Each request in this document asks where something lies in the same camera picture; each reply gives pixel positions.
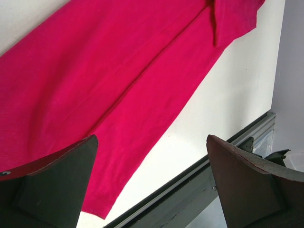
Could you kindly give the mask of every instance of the white tabletop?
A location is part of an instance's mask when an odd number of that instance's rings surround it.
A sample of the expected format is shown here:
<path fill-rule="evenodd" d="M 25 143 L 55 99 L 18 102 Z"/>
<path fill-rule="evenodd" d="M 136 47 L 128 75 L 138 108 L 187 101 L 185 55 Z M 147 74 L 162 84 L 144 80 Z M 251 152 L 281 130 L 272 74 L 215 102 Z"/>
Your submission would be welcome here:
<path fill-rule="evenodd" d="M 0 0 L 0 54 L 66 2 Z M 106 220 L 82 212 L 78 228 L 108 224 L 205 156 L 208 134 L 227 139 L 270 109 L 284 5 L 285 0 L 266 0 L 258 12 L 257 28 L 225 50 Z"/>

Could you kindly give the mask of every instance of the black metal frame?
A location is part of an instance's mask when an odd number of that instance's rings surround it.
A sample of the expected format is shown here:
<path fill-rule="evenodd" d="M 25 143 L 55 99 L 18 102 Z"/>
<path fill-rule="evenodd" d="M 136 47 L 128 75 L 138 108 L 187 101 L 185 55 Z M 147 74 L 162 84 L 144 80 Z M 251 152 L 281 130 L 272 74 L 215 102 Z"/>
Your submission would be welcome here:
<path fill-rule="evenodd" d="M 264 114 L 227 142 L 233 142 L 266 116 Z M 105 228 L 185 228 L 217 196 L 206 155 Z"/>

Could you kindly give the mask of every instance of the pink fabric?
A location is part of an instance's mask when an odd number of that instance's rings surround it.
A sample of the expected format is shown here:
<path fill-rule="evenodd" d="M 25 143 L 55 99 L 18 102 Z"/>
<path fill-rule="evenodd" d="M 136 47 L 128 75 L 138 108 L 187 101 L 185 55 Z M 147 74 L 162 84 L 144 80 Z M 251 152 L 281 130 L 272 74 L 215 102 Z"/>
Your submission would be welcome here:
<path fill-rule="evenodd" d="M 0 58 L 0 170 L 96 134 L 83 210 L 105 218 L 262 2 L 71 0 Z"/>

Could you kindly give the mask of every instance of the gray wall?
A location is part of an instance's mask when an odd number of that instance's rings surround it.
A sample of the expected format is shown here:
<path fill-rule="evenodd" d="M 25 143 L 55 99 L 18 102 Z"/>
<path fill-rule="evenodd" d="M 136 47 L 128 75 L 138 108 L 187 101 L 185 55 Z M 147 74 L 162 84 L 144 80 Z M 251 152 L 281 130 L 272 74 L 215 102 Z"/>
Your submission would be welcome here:
<path fill-rule="evenodd" d="M 304 0 L 286 0 L 275 79 L 273 151 L 304 151 Z"/>

